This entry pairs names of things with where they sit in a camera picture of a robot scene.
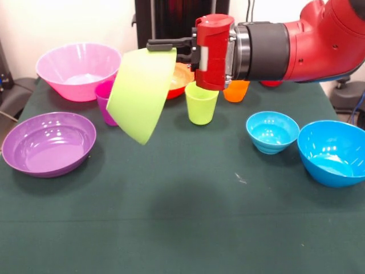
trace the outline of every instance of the red object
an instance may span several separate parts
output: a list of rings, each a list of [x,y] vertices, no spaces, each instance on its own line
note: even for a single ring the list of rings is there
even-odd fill
[[[186,64],[176,63],[167,99],[174,99],[184,93],[188,83],[194,81],[194,73]]]
[[[296,82],[347,73],[365,57],[365,21],[349,0],[314,0],[300,20],[285,24],[290,37],[290,60],[284,80]]]
[[[226,53],[229,30],[234,23],[231,16],[209,14],[196,20],[197,44],[208,48],[208,60],[201,56],[200,69],[196,70],[197,85],[207,90],[223,90],[225,87]]]
[[[267,87],[278,87],[283,82],[282,81],[261,81],[260,83]]]

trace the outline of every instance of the red robot arm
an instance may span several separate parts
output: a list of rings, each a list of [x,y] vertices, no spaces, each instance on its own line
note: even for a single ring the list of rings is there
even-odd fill
[[[314,0],[300,20],[234,25],[225,14],[199,18],[192,37],[150,40],[151,51],[191,49],[197,85],[223,90],[232,79],[313,82],[340,78],[365,59],[365,0]]]
[[[355,2],[362,2],[362,11]],[[286,23],[290,58],[284,80],[326,80],[356,70],[365,58],[364,9],[364,1],[317,0],[299,21]]]

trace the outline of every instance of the large blue bowl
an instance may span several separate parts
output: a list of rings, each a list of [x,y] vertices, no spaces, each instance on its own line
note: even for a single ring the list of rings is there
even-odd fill
[[[306,125],[298,137],[301,159],[310,175],[328,187],[365,180],[365,131],[338,121]]]
[[[253,114],[246,122],[246,129],[253,144],[265,154],[281,152],[299,134],[299,127],[291,117],[275,111]]]

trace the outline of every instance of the purple bowl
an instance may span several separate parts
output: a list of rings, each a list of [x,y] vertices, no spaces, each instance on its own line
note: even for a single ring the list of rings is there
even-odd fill
[[[39,178],[64,175],[78,167],[96,140],[95,126],[84,116],[52,112],[12,129],[2,156],[12,168]]]

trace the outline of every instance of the green cup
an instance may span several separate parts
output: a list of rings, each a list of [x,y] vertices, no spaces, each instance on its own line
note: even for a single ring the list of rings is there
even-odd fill
[[[205,90],[196,82],[189,83],[185,88],[189,120],[193,124],[208,124],[213,119],[219,91]]]

